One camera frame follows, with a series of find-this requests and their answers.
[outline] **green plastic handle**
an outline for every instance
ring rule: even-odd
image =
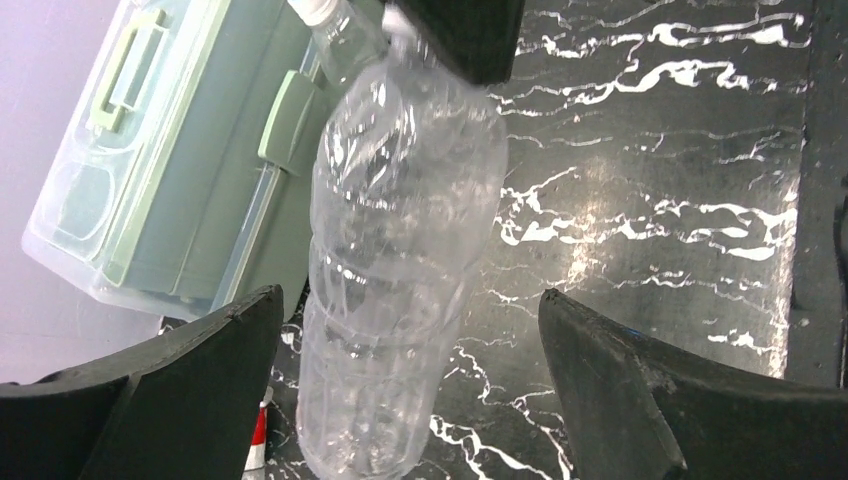
[[[329,115],[327,94],[306,75],[290,70],[268,115],[259,156],[292,175],[307,175]]]
[[[130,19],[127,26],[118,37],[118,43],[106,62],[106,69],[103,72],[103,78],[94,94],[94,101],[91,103],[91,121],[95,126],[103,127],[111,132],[117,132],[121,125],[121,120],[126,113],[126,107],[121,105],[113,105],[110,102],[112,92],[115,90],[115,84],[118,82],[118,76],[124,68],[124,63],[127,60],[127,55],[130,53],[133,40],[135,40],[138,31],[145,27],[158,27],[165,20],[165,11],[156,9],[149,12],[136,12]]]

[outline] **white wall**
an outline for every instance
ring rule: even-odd
[[[31,382],[156,334],[31,260],[21,233],[117,0],[0,0],[0,383]]]

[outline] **green latch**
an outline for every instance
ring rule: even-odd
[[[268,115],[259,156],[292,175],[308,174],[329,115],[327,94],[309,77],[290,70]]]

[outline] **red and white object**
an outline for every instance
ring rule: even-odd
[[[256,420],[256,428],[253,430],[253,440],[250,442],[250,451],[247,453],[247,462],[244,470],[256,470],[265,466],[265,442],[268,430],[268,404],[274,390],[271,387],[265,389],[265,396],[259,403],[259,418]]]

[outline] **black marble surface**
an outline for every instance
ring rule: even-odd
[[[411,479],[573,478],[536,324],[556,287],[712,360],[781,376],[810,0],[528,0],[492,90],[510,172]],[[301,326],[273,371],[266,478],[297,447]]]

